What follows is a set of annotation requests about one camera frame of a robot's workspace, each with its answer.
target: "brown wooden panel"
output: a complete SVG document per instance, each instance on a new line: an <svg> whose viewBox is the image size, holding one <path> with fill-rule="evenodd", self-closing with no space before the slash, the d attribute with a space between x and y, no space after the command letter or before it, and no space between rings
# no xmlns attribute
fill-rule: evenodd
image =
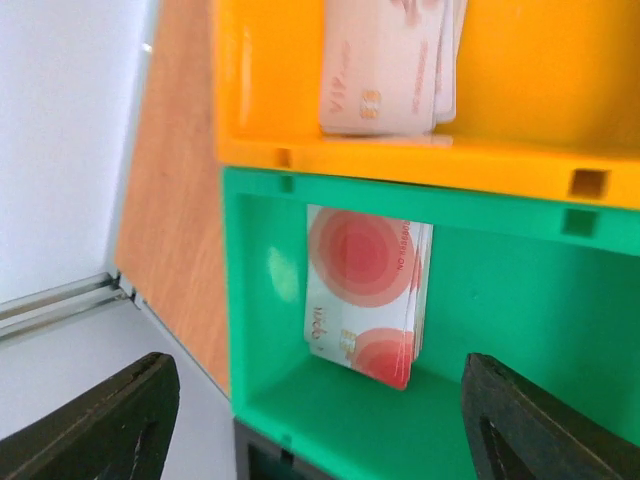
<svg viewBox="0 0 640 480"><path fill-rule="evenodd" d="M228 390L209 0L163 0L116 263Z"/></svg>

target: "black object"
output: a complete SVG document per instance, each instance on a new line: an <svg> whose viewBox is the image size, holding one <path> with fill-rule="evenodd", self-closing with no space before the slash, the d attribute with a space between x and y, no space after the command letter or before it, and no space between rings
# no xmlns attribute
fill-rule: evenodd
<svg viewBox="0 0 640 480"><path fill-rule="evenodd" d="M493 357L467 357L462 411L480 480L640 479L638 447Z"/></svg>
<svg viewBox="0 0 640 480"><path fill-rule="evenodd" d="M179 390L173 358L151 353L0 442L0 478L160 479Z"/></svg>
<svg viewBox="0 0 640 480"><path fill-rule="evenodd" d="M313 465L233 421L238 480L332 480Z"/></svg>

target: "green plastic container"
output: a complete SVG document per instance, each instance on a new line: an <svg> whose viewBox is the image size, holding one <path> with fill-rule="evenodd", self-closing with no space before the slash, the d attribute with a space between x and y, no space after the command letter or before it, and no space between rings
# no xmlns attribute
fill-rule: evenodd
<svg viewBox="0 0 640 480"><path fill-rule="evenodd" d="M349 480L474 479L469 352L640 444L640 212L234 168L224 201L233 411L310 463ZM309 203L436 225L404 392L309 353Z"/></svg>

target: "yellow plastic container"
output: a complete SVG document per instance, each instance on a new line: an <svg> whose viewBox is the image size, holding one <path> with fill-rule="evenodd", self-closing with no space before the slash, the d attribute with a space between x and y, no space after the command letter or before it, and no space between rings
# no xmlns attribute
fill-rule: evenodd
<svg viewBox="0 0 640 480"><path fill-rule="evenodd" d="M214 1L223 163L640 209L638 0L471 0L456 121L376 139L320 131L323 0Z"/></svg>

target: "stack of cards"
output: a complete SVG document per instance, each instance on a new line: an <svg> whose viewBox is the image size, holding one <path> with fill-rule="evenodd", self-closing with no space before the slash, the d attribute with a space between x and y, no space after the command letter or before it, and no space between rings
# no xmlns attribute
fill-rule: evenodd
<svg viewBox="0 0 640 480"><path fill-rule="evenodd" d="M422 348L432 237L431 225L310 205L311 352L405 389Z"/></svg>
<svg viewBox="0 0 640 480"><path fill-rule="evenodd" d="M325 0L324 132L417 135L456 116L466 0Z"/></svg>

